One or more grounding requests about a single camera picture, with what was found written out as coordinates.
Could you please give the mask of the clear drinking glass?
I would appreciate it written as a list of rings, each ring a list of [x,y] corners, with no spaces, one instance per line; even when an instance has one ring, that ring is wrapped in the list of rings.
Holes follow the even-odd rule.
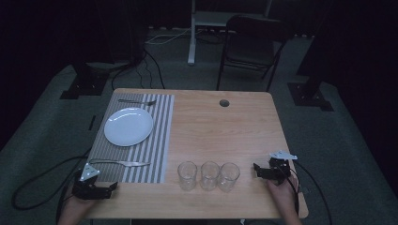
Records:
[[[197,166],[191,161],[182,162],[177,168],[179,186],[183,190],[192,190],[196,186]]]
[[[235,163],[232,162],[224,163],[220,170],[218,187],[223,192],[229,192],[233,189],[239,177],[240,177],[240,169]]]
[[[220,167],[214,161],[207,161],[201,166],[200,186],[206,191],[210,191],[217,186]]]

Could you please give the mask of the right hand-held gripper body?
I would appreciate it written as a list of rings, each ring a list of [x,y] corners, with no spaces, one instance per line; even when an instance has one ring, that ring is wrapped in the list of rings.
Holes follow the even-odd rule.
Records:
[[[281,184],[286,178],[291,175],[290,160],[297,160],[298,157],[284,150],[269,154],[268,161],[269,168],[266,169],[266,178],[275,180]]]

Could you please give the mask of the person's left hand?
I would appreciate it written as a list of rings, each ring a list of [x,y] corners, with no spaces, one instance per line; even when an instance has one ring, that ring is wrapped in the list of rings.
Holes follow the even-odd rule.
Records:
[[[96,204],[95,200],[82,200],[71,194],[69,187],[56,225],[78,225]]]

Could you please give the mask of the black stand base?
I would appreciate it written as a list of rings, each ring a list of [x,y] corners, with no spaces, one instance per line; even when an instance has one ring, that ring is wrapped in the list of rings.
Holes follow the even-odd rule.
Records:
[[[320,90],[309,87],[306,83],[289,82],[288,88],[296,106],[317,107],[324,112],[333,112],[333,108]]]
[[[109,78],[109,73],[97,72],[86,63],[73,63],[76,76],[61,99],[77,99],[80,96],[100,96]]]

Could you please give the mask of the silver fork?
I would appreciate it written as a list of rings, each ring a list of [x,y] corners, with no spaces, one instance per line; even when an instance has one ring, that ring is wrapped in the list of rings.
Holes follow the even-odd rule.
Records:
[[[98,158],[92,158],[89,160],[90,164],[118,164],[122,165],[124,167],[143,167],[143,166],[148,166],[151,163],[150,162],[137,162],[137,161],[125,161],[125,160],[111,160],[111,159],[98,159]]]
[[[157,100],[155,99],[155,100],[151,100],[151,101],[138,101],[138,100],[130,100],[130,99],[119,99],[118,102],[152,106],[157,103]]]

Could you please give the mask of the white round plate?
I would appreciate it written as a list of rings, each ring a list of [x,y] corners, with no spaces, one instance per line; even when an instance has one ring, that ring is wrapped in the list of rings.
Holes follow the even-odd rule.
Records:
[[[105,138],[117,146],[142,142],[154,126],[152,116],[144,109],[125,108],[113,113],[104,125]]]

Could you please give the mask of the person's right hand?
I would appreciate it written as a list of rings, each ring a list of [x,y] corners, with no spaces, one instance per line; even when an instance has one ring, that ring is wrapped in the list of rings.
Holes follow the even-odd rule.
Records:
[[[267,180],[266,185],[271,198],[283,218],[292,218],[298,215],[296,210],[298,180],[295,177],[290,176],[279,185],[275,185],[271,180]]]

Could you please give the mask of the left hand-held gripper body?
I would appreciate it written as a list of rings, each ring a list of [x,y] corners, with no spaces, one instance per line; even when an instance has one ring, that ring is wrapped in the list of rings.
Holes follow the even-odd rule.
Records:
[[[86,163],[81,170],[75,173],[72,195],[82,200],[104,200],[101,198],[101,193],[108,189],[95,185],[99,175],[99,170]]]

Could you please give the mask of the white metal desk frame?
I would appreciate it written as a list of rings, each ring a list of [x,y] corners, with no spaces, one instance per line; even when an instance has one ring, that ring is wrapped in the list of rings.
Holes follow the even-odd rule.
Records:
[[[238,12],[198,10],[196,8],[196,0],[191,0],[191,34],[187,59],[189,66],[195,64],[196,28],[198,26],[225,27],[227,21],[235,15],[238,15]]]

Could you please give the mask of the black folding chair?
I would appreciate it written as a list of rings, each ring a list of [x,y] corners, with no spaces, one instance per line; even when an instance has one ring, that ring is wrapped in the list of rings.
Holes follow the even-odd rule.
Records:
[[[262,78],[265,78],[272,69],[266,88],[268,92],[282,50],[294,35],[292,27],[280,20],[254,18],[247,15],[231,17],[225,27],[216,89],[220,89],[223,69],[228,66],[263,70]]]

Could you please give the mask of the grey striped placemat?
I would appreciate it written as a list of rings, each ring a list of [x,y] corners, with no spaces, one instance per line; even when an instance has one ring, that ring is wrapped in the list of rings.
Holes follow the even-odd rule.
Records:
[[[152,106],[118,102],[119,99],[138,101],[157,100]],[[162,183],[167,167],[170,128],[173,118],[175,97],[162,94],[118,93],[114,92],[97,137],[91,148],[87,162],[92,158],[150,162],[143,167],[124,167],[118,164],[90,164],[99,170],[100,182],[119,183]],[[149,136],[133,146],[117,146],[104,135],[104,125],[115,112],[125,108],[144,109],[152,116],[154,126]]]

